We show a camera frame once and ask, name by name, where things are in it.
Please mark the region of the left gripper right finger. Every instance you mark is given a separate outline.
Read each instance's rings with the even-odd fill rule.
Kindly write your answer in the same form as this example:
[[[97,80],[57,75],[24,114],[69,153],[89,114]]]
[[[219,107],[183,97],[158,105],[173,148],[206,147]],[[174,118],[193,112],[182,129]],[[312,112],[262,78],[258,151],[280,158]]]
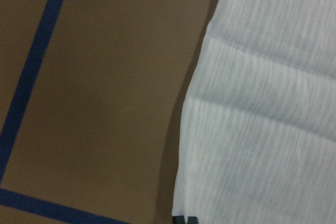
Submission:
[[[195,216],[188,216],[187,224],[198,224],[198,218]]]

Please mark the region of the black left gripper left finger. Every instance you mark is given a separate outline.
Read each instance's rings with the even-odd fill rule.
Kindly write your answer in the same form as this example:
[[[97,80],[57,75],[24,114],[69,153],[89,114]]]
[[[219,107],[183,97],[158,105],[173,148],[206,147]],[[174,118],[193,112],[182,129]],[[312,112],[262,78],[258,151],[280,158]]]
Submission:
[[[173,216],[172,224],[185,224],[184,216]]]

